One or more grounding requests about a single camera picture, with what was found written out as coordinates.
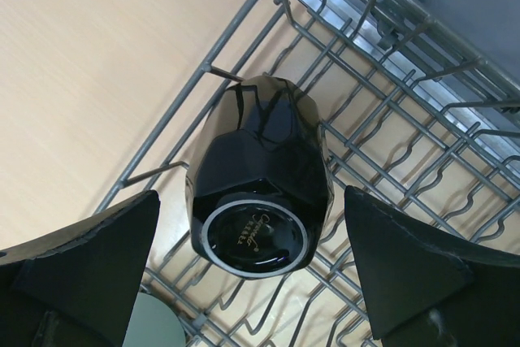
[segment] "black mug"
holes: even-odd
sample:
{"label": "black mug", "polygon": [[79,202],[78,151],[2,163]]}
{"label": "black mug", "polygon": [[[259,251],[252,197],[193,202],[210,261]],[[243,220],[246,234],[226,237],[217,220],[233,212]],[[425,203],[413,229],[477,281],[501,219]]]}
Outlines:
{"label": "black mug", "polygon": [[247,279],[307,266],[333,190],[316,103],[288,80],[228,88],[186,175],[193,249]]}

